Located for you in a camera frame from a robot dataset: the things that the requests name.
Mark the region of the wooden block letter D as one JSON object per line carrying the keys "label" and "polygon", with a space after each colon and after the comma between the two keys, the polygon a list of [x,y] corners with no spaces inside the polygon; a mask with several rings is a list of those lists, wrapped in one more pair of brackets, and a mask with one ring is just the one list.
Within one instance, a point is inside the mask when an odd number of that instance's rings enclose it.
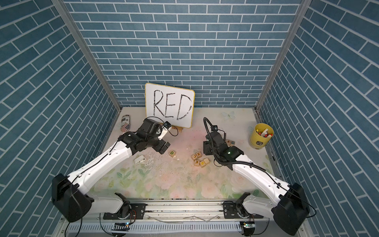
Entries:
{"label": "wooden block letter D", "polygon": [[171,156],[171,157],[175,157],[176,156],[176,152],[175,151],[173,151],[173,150],[171,150],[170,152],[169,152],[169,155]]}

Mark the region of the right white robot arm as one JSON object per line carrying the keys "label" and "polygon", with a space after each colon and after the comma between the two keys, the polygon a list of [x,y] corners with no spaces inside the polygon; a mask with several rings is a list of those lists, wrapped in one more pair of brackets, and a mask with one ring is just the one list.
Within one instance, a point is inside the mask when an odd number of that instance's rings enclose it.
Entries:
{"label": "right white robot arm", "polygon": [[310,216],[311,204],[301,185],[290,185],[267,173],[238,147],[229,147],[218,131],[207,132],[203,151],[206,155],[214,156],[220,165],[242,175],[263,191],[273,205],[264,207],[263,212],[271,214],[277,226],[288,235],[294,236]]}

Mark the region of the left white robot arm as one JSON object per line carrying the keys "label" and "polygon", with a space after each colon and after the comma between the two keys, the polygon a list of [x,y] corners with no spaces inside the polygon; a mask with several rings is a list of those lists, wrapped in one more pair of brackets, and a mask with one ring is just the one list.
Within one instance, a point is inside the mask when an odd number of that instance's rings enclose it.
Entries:
{"label": "left white robot arm", "polygon": [[164,154],[170,144],[163,138],[171,128],[167,121],[160,124],[146,118],[136,131],[122,134],[111,148],[88,164],[68,175],[56,175],[52,180],[52,204],[70,223],[90,213],[111,213],[118,219],[127,218],[131,207],[123,194],[98,198],[89,196],[88,192],[104,175],[136,153],[153,148]]}

